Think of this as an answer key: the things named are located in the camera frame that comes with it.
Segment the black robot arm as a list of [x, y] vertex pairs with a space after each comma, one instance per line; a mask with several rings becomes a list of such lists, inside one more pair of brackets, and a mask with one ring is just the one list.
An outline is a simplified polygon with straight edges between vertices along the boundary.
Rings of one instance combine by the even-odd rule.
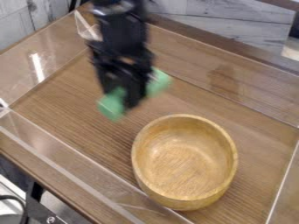
[[126, 109], [146, 98], [154, 54], [147, 48], [146, 0], [91, 0], [102, 40], [90, 40], [92, 64], [106, 94], [122, 88]]

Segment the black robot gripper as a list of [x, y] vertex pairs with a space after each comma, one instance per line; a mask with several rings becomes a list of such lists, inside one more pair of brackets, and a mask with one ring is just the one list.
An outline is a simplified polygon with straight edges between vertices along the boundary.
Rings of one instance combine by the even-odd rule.
[[98, 80], [106, 94], [123, 85], [124, 104], [131, 109], [146, 97], [146, 85], [152, 72], [154, 55], [146, 46], [147, 19], [96, 17], [96, 21], [100, 39], [90, 40], [88, 47]]

